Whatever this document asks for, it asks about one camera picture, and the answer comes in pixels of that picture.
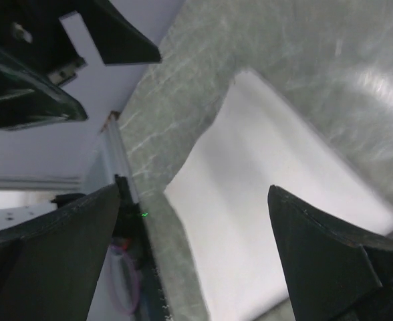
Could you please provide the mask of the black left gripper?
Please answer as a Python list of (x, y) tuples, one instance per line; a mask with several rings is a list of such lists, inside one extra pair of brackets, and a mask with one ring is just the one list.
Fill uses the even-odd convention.
[(93, 16), (92, 39), (105, 64), (161, 62), (159, 48), (110, 1), (0, 1), (0, 130), (88, 119), (58, 87), (87, 65), (61, 23), (74, 13)]

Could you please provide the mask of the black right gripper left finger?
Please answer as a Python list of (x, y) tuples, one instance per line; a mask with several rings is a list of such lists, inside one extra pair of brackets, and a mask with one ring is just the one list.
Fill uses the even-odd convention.
[(0, 230), (0, 320), (86, 320), (120, 205), (109, 185)]

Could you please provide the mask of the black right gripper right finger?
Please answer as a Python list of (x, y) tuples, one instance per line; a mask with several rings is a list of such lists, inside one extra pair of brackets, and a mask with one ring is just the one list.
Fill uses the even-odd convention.
[(275, 185), (267, 204), (296, 320), (393, 320), (393, 239)]

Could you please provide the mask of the white cloth napkin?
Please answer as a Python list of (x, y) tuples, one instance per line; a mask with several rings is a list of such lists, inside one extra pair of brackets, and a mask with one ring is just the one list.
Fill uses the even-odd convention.
[(164, 191), (186, 231), (211, 320), (253, 320), (287, 297), (271, 185), (369, 231), (393, 231), (393, 207), (258, 74), (239, 72)]

